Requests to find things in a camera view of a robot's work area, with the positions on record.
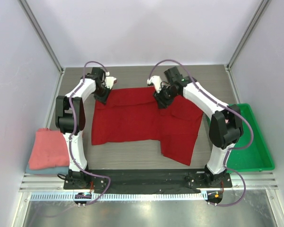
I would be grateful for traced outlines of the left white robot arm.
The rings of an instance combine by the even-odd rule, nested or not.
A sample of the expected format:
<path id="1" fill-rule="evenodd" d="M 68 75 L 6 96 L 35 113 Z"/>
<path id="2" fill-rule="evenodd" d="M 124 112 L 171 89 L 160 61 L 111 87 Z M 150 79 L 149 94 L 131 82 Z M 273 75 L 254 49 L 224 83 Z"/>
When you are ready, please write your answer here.
<path id="1" fill-rule="evenodd" d="M 65 181 L 81 189 L 90 186 L 91 175 L 87 173 L 88 163 L 83 148 L 83 130 L 86 124 L 84 103 L 90 95 L 106 104 L 109 94 L 117 82 L 108 71 L 94 67 L 80 79 L 78 85 L 63 96 L 57 96 L 55 103 L 55 125 L 62 133 L 70 158 Z"/>

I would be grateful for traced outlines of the red t shirt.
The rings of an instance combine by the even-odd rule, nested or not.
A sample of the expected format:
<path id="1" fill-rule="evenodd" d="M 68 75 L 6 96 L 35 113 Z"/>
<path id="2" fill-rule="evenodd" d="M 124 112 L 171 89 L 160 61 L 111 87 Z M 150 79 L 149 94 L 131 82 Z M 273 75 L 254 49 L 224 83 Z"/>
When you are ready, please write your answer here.
<path id="1" fill-rule="evenodd" d="M 112 90 L 106 104 L 95 104 L 91 144 L 158 140 L 163 156 L 190 165 L 203 111 L 182 96 L 159 109 L 154 88 Z"/>

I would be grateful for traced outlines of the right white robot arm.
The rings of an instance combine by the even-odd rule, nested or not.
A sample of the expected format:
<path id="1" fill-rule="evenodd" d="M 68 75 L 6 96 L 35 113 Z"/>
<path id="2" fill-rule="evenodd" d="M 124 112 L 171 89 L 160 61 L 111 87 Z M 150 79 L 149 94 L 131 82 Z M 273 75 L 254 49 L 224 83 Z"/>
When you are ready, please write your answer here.
<path id="1" fill-rule="evenodd" d="M 154 86 L 154 98 L 160 109 L 167 108 L 177 96 L 195 104 L 210 118 L 209 139 L 212 151 L 204 167 L 204 181 L 209 187 L 219 186 L 226 175 L 226 162 L 230 151 L 243 135 L 240 108 L 228 105 L 205 91 L 191 76 L 183 77 L 177 67 L 164 72 L 168 82 L 164 84 L 159 76 L 147 79 L 149 86 Z"/>

